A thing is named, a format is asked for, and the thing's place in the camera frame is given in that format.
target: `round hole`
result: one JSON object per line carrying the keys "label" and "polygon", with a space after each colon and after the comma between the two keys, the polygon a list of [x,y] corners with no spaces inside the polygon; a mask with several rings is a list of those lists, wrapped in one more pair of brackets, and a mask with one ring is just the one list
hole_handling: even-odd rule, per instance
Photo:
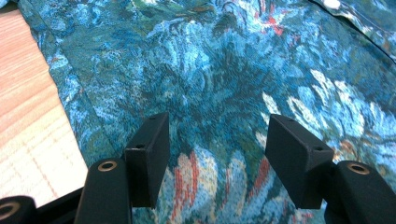
{"label": "round hole", "polygon": [[321,151],[321,150],[323,150],[323,147],[314,147],[314,150]]}
{"label": "round hole", "polygon": [[142,148],[142,147],[145,147],[145,145],[144,145],[144,144],[138,144],[138,145],[136,145],[136,148]]}
{"label": "round hole", "polygon": [[0,220],[6,219],[12,215],[14,215],[19,209],[21,205],[17,202],[10,202],[0,205]]}
{"label": "round hole", "polygon": [[370,174],[370,171],[366,167],[359,165],[357,163],[351,162],[347,165],[347,168],[349,168],[349,170],[351,170],[357,174],[360,174],[360,175]]}
{"label": "round hole", "polygon": [[101,172],[111,171],[117,167],[117,163],[114,161],[104,161],[98,166],[98,170]]}

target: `black mount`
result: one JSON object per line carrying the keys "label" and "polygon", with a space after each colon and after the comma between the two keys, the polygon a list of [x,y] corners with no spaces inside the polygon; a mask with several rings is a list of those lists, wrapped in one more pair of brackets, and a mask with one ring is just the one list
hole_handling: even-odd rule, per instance
{"label": "black mount", "polygon": [[297,208],[327,202],[326,223],[396,223],[396,195],[376,169],[334,164],[332,149],[294,119],[271,115],[265,156]]}
{"label": "black mount", "polygon": [[35,208],[26,196],[0,200],[0,223],[132,223],[133,207],[154,208],[169,161],[169,116],[145,120],[121,159],[94,163],[85,185]]}
{"label": "black mount", "polygon": [[[85,186],[42,207],[0,200],[0,223],[131,223],[131,207],[154,208],[169,160],[167,113],[148,118],[121,159],[90,167]],[[396,195],[372,167],[332,162],[333,151],[294,119],[271,115],[265,156],[297,208],[327,202],[328,224],[396,223]]]}

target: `metal grommet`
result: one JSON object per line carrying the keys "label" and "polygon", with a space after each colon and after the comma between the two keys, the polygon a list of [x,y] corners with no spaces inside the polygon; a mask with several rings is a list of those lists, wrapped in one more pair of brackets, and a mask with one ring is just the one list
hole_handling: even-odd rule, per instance
{"label": "metal grommet", "polygon": [[11,209],[4,214],[0,214],[0,220],[6,219],[14,215],[21,208],[21,205],[17,202],[5,203],[0,205],[0,210],[7,207],[11,207]]}
{"label": "metal grommet", "polygon": [[355,172],[357,174],[360,174],[360,175],[368,175],[368,174],[370,174],[370,171],[366,167],[364,167],[362,165],[359,165],[357,163],[354,163],[354,162],[350,162],[347,165],[347,168],[349,168],[349,170],[351,170],[351,171],[353,171],[353,172]]}
{"label": "metal grommet", "polygon": [[107,172],[115,169],[117,167],[117,163],[114,161],[104,161],[98,166],[98,170],[101,172]]}

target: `floral pattern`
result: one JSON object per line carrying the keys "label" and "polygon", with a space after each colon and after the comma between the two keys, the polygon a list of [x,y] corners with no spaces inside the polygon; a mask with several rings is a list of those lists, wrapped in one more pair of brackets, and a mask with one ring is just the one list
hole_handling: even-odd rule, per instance
{"label": "floral pattern", "polygon": [[143,118],[170,113],[157,207],[135,209],[137,222],[318,223],[323,211],[296,210],[264,157],[271,113],[302,123],[335,162],[373,166],[396,190],[395,25],[381,16],[396,6],[348,2],[19,7],[88,165],[119,156]]}

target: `light wood grain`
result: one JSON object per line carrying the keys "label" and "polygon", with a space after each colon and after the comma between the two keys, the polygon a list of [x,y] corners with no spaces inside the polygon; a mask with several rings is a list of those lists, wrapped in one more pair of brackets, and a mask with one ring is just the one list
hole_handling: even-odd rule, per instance
{"label": "light wood grain", "polygon": [[0,198],[37,206],[83,186],[87,167],[49,68],[18,10],[0,14]]}

